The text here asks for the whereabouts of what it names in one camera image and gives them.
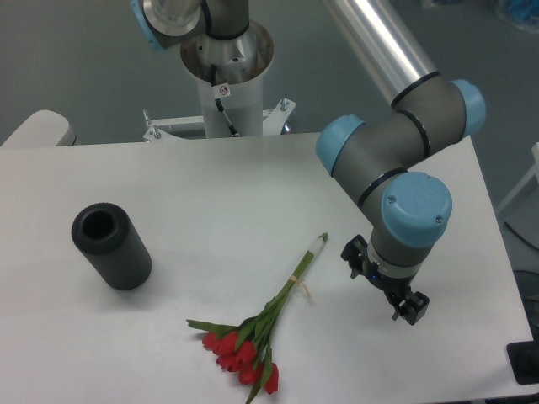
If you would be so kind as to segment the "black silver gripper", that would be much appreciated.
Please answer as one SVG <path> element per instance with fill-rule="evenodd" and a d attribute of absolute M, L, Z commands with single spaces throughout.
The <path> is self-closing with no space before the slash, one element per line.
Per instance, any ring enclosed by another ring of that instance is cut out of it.
<path fill-rule="evenodd" d="M 348 241 L 340 257 L 348 264 L 352 279 L 364 275 L 366 259 L 365 277 L 384 292 L 394 308 L 392 315 L 394 321 L 401 317 L 413 326 L 424 316 L 430 303 L 429 297 L 419 291 L 413 292 L 409 288 L 421 267 L 420 263 L 409 267 L 390 264 L 382 259 L 376 250 L 367 251 L 367 242 L 362 235 L 356 235 Z"/>

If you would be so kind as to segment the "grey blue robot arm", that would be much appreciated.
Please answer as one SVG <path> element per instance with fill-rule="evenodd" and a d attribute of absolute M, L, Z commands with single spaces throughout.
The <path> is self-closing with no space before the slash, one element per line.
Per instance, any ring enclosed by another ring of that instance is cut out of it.
<path fill-rule="evenodd" d="M 477 132 L 486 117 L 480 91 L 445 80 L 387 1 L 329 1 L 328 11 L 392 108 L 367 125 L 355 115 L 331 122 L 316 153 L 372 224 L 341 254 L 353 276 L 382 290 L 395 317 L 416 323 L 429 299 L 411 282 L 451 215 L 447 187 L 413 166 Z M 273 46 L 245 1 L 134 1 L 150 46 L 179 45 L 186 69 L 202 81 L 208 137 L 259 136 L 269 118 L 246 98 L 227 97 L 268 68 Z"/>

